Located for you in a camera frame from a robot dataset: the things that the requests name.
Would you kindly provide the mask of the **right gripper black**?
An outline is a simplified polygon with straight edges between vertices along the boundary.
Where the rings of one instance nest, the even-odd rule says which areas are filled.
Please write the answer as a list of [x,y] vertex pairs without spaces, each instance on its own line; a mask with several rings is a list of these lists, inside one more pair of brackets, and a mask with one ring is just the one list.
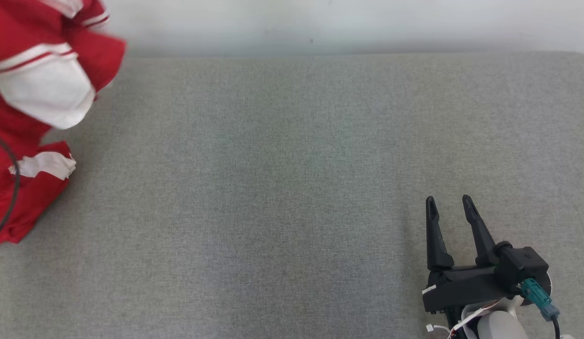
[[422,296],[426,313],[446,311],[450,307],[465,307],[470,304],[515,297],[504,288],[495,274],[498,262],[494,254],[496,243],[479,214],[472,198],[462,197],[464,214],[471,225],[477,256],[476,266],[455,266],[447,253],[440,230],[440,213],[433,196],[426,199],[426,245],[429,279],[427,287],[432,289]]

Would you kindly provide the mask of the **red shorts with white stripes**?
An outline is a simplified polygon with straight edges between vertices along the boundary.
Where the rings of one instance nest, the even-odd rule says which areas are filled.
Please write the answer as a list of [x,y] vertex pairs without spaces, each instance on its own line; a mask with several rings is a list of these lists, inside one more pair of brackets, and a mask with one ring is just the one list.
[[[0,138],[18,157],[21,186],[0,244],[20,242],[69,183],[76,162],[65,141],[42,144],[51,127],[10,107],[0,97]],[[0,221],[14,190],[14,168],[0,147]]]

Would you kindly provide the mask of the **red basketball jersey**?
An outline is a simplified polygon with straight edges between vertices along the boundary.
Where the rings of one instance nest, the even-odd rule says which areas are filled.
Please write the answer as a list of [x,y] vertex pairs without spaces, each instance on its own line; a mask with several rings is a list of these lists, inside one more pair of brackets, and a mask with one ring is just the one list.
[[103,0],[0,0],[0,97],[53,128],[79,124],[125,55],[109,19]]

